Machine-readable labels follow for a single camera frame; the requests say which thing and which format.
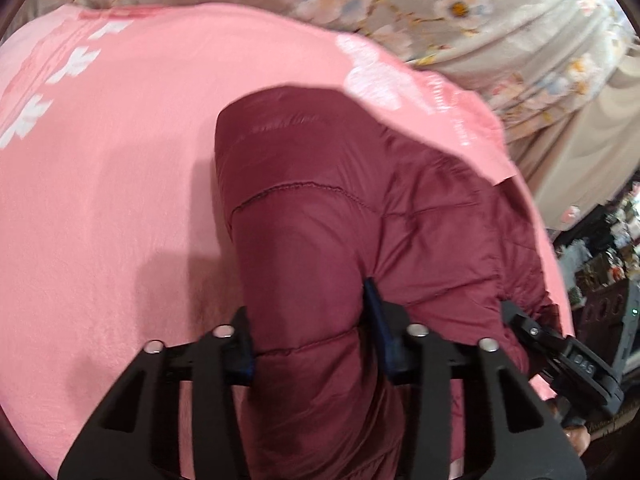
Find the pink surface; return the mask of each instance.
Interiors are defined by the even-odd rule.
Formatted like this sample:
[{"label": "pink surface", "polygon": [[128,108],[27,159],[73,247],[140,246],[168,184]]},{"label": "pink surface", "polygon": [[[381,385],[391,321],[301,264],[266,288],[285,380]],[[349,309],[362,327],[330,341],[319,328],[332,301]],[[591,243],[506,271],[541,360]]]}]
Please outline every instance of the pink surface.
[{"label": "pink surface", "polygon": [[193,340],[241,304],[212,180],[230,102],[283,84],[338,88],[494,183],[516,174],[474,94],[362,38],[257,10],[63,7],[12,36],[0,66],[0,404],[54,474],[143,342]]}]

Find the maroon puffer jacket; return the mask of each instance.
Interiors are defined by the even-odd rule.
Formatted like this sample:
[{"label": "maroon puffer jacket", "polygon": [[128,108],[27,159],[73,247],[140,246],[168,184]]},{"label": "maroon puffer jacket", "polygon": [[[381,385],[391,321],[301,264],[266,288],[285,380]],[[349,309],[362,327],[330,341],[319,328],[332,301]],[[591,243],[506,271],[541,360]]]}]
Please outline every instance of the maroon puffer jacket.
[{"label": "maroon puffer jacket", "polygon": [[253,478],[393,477],[404,411],[358,328],[365,277],[445,338],[497,339],[523,371],[500,300],[558,324],[515,186],[491,186],[340,92],[275,88],[231,104],[216,168],[258,355],[241,412]]}]

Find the beige curtain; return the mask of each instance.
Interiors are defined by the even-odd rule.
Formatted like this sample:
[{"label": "beige curtain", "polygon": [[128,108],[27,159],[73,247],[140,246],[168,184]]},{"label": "beige curtain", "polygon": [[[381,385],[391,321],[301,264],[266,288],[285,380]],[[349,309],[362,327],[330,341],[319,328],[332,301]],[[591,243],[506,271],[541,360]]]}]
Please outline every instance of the beige curtain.
[{"label": "beige curtain", "polygon": [[584,215],[610,200],[640,161],[640,46],[592,102],[510,150],[548,228],[571,227],[571,206]]}]

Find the metal screw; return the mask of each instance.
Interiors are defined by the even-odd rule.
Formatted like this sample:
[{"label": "metal screw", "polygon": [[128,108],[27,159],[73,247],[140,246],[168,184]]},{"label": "metal screw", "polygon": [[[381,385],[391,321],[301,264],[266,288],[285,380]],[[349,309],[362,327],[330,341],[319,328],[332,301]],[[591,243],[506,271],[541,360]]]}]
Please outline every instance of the metal screw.
[{"label": "metal screw", "polygon": [[145,352],[148,354],[159,354],[163,349],[164,343],[162,341],[158,341],[158,339],[147,341],[144,348]]},{"label": "metal screw", "polygon": [[236,329],[231,325],[219,325],[213,329],[213,335],[220,339],[231,337],[235,333]]},{"label": "metal screw", "polygon": [[478,343],[478,346],[485,352],[495,352],[498,348],[500,348],[498,342],[495,339],[491,339],[490,337],[481,339]]},{"label": "metal screw", "polygon": [[413,323],[406,328],[406,332],[414,337],[424,337],[429,333],[429,329],[419,323]]}]

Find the pink bedsheet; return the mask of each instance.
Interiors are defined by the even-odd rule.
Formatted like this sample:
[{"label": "pink bedsheet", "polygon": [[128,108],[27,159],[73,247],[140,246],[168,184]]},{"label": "pink bedsheet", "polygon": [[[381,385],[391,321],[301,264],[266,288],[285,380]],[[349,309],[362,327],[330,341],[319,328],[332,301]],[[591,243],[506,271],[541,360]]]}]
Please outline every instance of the pink bedsheet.
[{"label": "pink bedsheet", "polygon": [[494,183],[516,175],[572,332],[542,222],[471,92],[363,38],[258,10],[62,7],[0,48],[0,404],[53,475],[143,342],[193,340],[242,303],[216,118],[283,84],[341,89]]}]

